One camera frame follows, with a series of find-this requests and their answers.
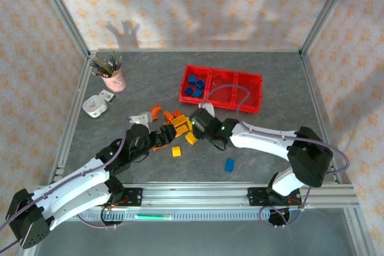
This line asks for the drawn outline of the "small printed card pack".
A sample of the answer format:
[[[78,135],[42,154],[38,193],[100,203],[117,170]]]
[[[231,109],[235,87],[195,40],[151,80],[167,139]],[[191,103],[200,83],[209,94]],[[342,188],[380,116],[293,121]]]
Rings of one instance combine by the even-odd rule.
[[[99,94],[98,94],[103,100],[105,100],[107,103],[113,103],[114,100],[116,99],[116,95],[112,92],[109,92],[105,89],[103,89]]]

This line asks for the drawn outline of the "pink pencil cup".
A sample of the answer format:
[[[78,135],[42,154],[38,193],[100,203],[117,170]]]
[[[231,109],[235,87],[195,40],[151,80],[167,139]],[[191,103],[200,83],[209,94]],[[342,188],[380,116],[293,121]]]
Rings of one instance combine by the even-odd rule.
[[[112,74],[112,77],[101,76],[101,79],[103,80],[106,87],[113,93],[121,92],[126,87],[126,81],[121,70],[115,71]]]

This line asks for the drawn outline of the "bunch of coloured pencils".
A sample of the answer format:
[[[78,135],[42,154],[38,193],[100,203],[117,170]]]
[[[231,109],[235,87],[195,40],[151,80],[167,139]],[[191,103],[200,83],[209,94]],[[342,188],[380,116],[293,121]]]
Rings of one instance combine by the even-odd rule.
[[[121,70],[121,64],[122,57],[117,57],[116,53],[112,51],[108,59],[102,60],[99,57],[94,57],[90,60],[91,74],[104,78],[115,77]]]

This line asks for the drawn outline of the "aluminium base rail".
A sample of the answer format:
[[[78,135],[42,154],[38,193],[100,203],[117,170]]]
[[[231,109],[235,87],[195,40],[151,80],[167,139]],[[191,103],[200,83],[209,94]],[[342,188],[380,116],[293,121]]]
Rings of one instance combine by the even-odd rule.
[[[253,182],[144,182],[125,183],[142,189],[142,209],[251,209],[267,205],[256,197],[265,184]],[[351,184],[326,182],[320,188],[303,187],[283,198],[281,207],[307,209],[358,208]]]

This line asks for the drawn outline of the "aluminium side rail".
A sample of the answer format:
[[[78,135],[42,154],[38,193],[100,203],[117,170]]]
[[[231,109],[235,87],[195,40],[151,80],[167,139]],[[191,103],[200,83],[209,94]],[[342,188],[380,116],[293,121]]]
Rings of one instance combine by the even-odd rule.
[[[311,99],[313,102],[316,118],[317,118],[317,121],[319,124],[319,129],[320,129],[320,136],[319,137],[325,143],[329,144],[330,138],[328,136],[328,133],[326,132],[325,122],[324,122],[324,117],[323,117],[324,109],[322,109],[322,106],[320,105],[320,98],[316,94],[316,88],[317,88],[316,82],[310,76],[310,66],[306,62],[306,58],[304,58],[304,56],[302,54],[300,54],[299,56],[301,59],[301,64],[303,67],[305,79],[307,81],[308,89],[310,91],[310,95],[311,95]],[[334,150],[333,150],[333,154],[334,155],[333,155],[333,158],[332,158],[331,163],[329,165],[328,174],[327,174],[326,178],[328,179],[331,177],[336,184],[340,185],[343,183],[343,180],[341,177],[341,172],[339,172],[337,170],[343,168],[344,160]]]
[[[77,121],[80,111],[82,109],[82,103],[88,85],[89,77],[91,75],[90,57],[86,56],[83,62],[82,70],[80,71],[79,79],[74,91],[73,99],[71,102],[70,112],[68,119],[63,130],[62,137],[59,142],[58,149],[56,151],[55,158],[53,160],[52,168],[50,169],[48,184],[51,184],[57,175],[63,174],[65,164],[67,162],[68,153],[73,140],[74,132],[76,129]]]

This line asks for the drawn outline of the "aluminium back rail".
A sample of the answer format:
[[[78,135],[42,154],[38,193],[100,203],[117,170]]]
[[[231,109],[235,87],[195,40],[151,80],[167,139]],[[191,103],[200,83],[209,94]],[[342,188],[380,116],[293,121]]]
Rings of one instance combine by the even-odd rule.
[[[96,53],[106,53],[106,52],[118,52],[118,53],[129,53],[129,52],[251,52],[251,53],[299,53],[298,49],[272,49],[272,50],[255,50],[255,49],[96,49],[90,50],[90,55],[95,55]]]

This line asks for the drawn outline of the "aluminium frame post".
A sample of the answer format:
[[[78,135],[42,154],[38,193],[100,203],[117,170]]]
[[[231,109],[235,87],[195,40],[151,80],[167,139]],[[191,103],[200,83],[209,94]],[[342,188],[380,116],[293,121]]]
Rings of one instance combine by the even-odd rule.
[[[333,11],[338,0],[326,0],[322,9],[320,10],[319,15],[317,16],[313,26],[311,27],[303,45],[298,50],[299,56],[301,59],[305,59],[308,55],[308,52],[316,40],[317,36],[320,34],[325,22]]]
[[[69,33],[71,39],[73,40],[75,46],[78,48],[79,52],[86,58],[90,55],[90,50],[82,37],[73,17],[71,16],[64,0],[49,0],[54,9],[56,10],[61,22],[63,23],[65,29]]]

